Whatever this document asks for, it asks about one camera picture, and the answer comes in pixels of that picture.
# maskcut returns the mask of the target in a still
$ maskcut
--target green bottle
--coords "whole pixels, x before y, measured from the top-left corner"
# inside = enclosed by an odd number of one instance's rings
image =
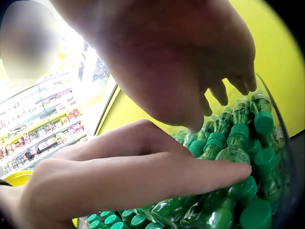
[[[156,222],[154,220],[154,218],[152,217],[151,215],[151,210],[155,207],[156,204],[151,204],[151,205],[148,205],[148,206],[145,206],[145,207],[141,207],[141,208],[136,208],[134,209],[134,212],[138,215],[142,215],[142,216],[145,216],[148,220],[152,221],[152,222]]]
[[[219,139],[209,139],[204,147],[204,153],[198,159],[215,160],[217,154],[224,148]]]
[[[258,176],[258,195],[270,204],[276,202],[282,191],[282,178],[276,168],[278,160],[272,148],[262,149],[253,159],[252,169]]]
[[[215,160],[227,160],[250,164],[249,155],[245,149],[248,146],[249,129],[245,124],[235,124],[227,140],[227,148],[220,151]]]
[[[179,131],[178,134],[177,134],[177,137],[175,139],[176,139],[177,142],[179,142],[181,145],[183,145],[185,136],[186,136],[185,132]]]
[[[125,210],[122,213],[122,220],[127,226],[129,226],[134,216],[135,213],[132,210]]]
[[[250,101],[246,98],[237,99],[232,113],[233,124],[242,123],[248,125],[251,122],[251,116]]]
[[[214,122],[214,132],[222,133],[224,138],[227,139],[229,136],[230,130],[232,128],[232,113],[233,109],[231,107],[226,107],[218,115],[218,118]]]
[[[271,115],[271,102],[261,90],[251,98],[251,111],[255,114],[254,126],[257,133],[268,136],[272,133],[274,123]]]
[[[117,222],[122,222],[122,220],[117,215],[110,215],[104,221],[105,225],[109,228]]]
[[[164,226],[161,224],[157,224],[157,223],[149,223],[145,229],[164,229]]]
[[[117,222],[112,225],[110,229],[129,229],[129,227],[123,222]]]
[[[245,182],[203,195],[184,215],[180,224],[184,229],[230,229],[234,208],[243,192]]]
[[[109,229],[109,227],[103,224],[100,220],[96,220],[90,223],[89,229]]]
[[[198,132],[197,140],[206,144],[209,135],[214,132],[214,122],[216,121],[217,117],[217,115],[212,115],[207,121],[204,122],[201,130]]]
[[[102,217],[102,219],[105,221],[105,219],[111,215],[115,215],[115,213],[113,211],[103,211],[101,212],[100,216]]]
[[[189,148],[193,141],[195,141],[198,137],[198,133],[187,134],[184,137],[183,146]]]
[[[243,210],[239,218],[242,229],[271,229],[272,209],[264,200],[257,200]]]
[[[149,223],[149,220],[146,219],[145,216],[135,215],[131,220],[131,228],[145,229]]]
[[[101,221],[101,218],[97,214],[92,214],[87,219],[88,223],[92,223],[93,221]]]
[[[186,211],[197,202],[196,196],[178,197],[160,201],[151,211],[157,223],[167,228],[180,228],[180,220]]]

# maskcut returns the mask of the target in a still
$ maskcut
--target palm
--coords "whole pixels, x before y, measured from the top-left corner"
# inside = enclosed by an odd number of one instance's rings
[[[255,90],[253,39],[228,1],[131,0],[107,16],[103,1],[73,1],[72,10],[54,2],[122,90],[162,122],[199,130],[211,115],[207,88],[227,103],[223,78],[243,94]]]

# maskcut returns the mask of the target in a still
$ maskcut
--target refrigerated display case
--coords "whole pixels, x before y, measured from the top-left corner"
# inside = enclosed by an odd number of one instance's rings
[[[74,71],[59,70],[0,104],[2,179],[88,139],[74,93],[75,80]]]

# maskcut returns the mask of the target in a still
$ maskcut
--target packaged food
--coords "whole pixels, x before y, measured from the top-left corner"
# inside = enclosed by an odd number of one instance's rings
[[[72,115],[72,114],[73,114],[73,110],[67,110],[67,111],[66,111],[66,116]]]
[[[31,143],[31,139],[27,138],[27,139],[24,140],[24,144],[25,144],[25,145],[27,145],[27,144],[29,144],[29,143]]]
[[[52,122],[49,122],[49,123],[47,123],[46,125],[45,125],[45,129],[47,130],[47,131],[51,131],[51,130],[53,130],[55,128],[55,126],[54,126],[54,124],[52,123]]]
[[[62,126],[62,123],[61,123],[61,122],[55,123],[55,127],[56,127],[56,128],[59,128],[59,127],[61,127],[61,126]]]
[[[28,133],[25,133],[25,134],[23,134],[23,138],[28,139],[28,138],[30,138],[30,135]]]
[[[7,144],[7,145],[5,146],[5,148],[6,148],[6,150],[11,150],[11,149],[12,149],[12,145],[11,145],[11,144]]]
[[[52,144],[54,144],[54,143],[56,143],[56,138],[54,138],[54,137],[52,137],[52,138],[50,138],[50,139],[47,140],[48,146],[50,146],[50,145],[52,145]]]
[[[71,121],[71,120],[74,119],[74,118],[75,118],[75,115],[74,115],[74,114],[68,115],[68,120],[69,120],[69,121]]]
[[[47,130],[44,127],[40,127],[37,131],[39,137],[44,136],[47,134]]]
[[[33,146],[31,149],[30,149],[30,152],[31,152],[31,155],[33,155],[33,157],[37,156],[37,152],[38,152],[38,147],[37,146]]]
[[[18,139],[18,141],[24,143],[24,138],[23,138],[23,137],[20,137],[20,138]]]
[[[31,133],[30,133],[30,139],[31,139],[31,140],[34,140],[34,139],[36,139],[36,138],[38,138],[37,133],[35,133],[34,131],[31,132]]]
[[[40,144],[38,145],[39,150],[43,150],[43,149],[45,149],[46,147],[48,147],[47,142],[42,142],[42,143],[40,143]]]

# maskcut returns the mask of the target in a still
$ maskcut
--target hand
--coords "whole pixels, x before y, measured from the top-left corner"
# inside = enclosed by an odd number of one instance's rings
[[[256,89],[254,42],[227,0],[52,2],[121,89],[161,122],[197,132],[212,114],[208,88],[221,105],[223,78],[243,95]]]
[[[210,192],[250,173],[246,164],[194,159],[153,123],[140,120],[40,162],[13,220],[22,229],[73,228],[75,217]]]

